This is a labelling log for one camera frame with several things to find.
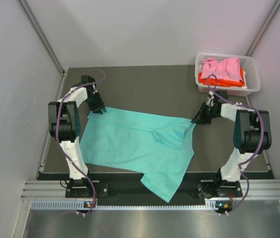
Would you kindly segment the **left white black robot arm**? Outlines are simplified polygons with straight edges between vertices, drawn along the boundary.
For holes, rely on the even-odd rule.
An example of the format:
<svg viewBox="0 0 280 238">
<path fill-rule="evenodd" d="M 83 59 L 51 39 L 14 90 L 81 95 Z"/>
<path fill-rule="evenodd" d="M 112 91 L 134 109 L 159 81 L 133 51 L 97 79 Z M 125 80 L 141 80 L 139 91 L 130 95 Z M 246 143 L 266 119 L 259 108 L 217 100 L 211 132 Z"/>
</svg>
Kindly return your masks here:
<svg viewBox="0 0 280 238">
<path fill-rule="evenodd" d="M 87 197 L 93 193 L 94 185 L 86 177 L 88 167 L 79 145 L 82 126 L 78 108 L 82 103 L 87 103 L 92 113 L 106 112 L 96 81 L 90 75 L 83 75 L 81 82 L 70 88 L 61 99 L 48 104 L 48 121 L 49 133 L 55 138 L 69 167 L 68 189 L 76 187 L 78 193 Z"/>
</svg>

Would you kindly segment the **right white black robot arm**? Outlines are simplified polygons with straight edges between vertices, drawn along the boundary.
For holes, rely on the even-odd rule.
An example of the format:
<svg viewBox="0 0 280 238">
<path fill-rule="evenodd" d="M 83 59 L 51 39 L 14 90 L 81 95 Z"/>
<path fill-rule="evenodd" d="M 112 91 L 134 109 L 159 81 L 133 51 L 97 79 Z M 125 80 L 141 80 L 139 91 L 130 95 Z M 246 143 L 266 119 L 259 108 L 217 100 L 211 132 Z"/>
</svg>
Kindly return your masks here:
<svg viewBox="0 0 280 238">
<path fill-rule="evenodd" d="M 214 181 L 201 187 L 200 191 L 225 196 L 230 191 L 237 190 L 242 172 L 250 161 L 271 147 L 270 114 L 265 110 L 229 102 L 227 91 L 219 90 L 209 91 L 207 101 L 202 103 L 191 122 L 210 124 L 214 118 L 234 122 L 234 149 L 226 164 L 216 173 Z"/>
</svg>

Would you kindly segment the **teal t shirt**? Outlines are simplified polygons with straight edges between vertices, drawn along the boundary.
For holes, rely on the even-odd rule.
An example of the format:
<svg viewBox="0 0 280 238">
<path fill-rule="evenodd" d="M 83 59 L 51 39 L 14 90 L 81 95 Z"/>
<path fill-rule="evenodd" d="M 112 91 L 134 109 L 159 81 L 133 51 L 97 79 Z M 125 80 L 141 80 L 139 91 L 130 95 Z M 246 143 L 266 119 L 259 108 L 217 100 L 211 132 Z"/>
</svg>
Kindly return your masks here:
<svg viewBox="0 0 280 238">
<path fill-rule="evenodd" d="M 80 140 L 84 162 L 142 173 L 153 183 L 181 184 L 193 158 L 190 119 L 108 108 L 90 113 Z"/>
</svg>

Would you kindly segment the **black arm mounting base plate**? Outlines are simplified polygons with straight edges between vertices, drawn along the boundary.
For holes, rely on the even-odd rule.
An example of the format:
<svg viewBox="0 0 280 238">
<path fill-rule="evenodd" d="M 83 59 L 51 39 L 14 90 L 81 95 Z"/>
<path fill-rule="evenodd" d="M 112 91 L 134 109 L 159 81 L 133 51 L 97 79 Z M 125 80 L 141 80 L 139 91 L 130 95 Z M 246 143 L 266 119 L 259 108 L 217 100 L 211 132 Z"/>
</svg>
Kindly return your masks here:
<svg viewBox="0 0 280 238">
<path fill-rule="evenodd" d="M 179 188 L 169 202 L 157 196 L 140 181 L 141 174 L 92 174 L 98 205 L 154 206 L 202 203 L 203 199 L 242 197 L 239 182 L 220 182 L 215 173 L 185 174 Z"/>
</svg>

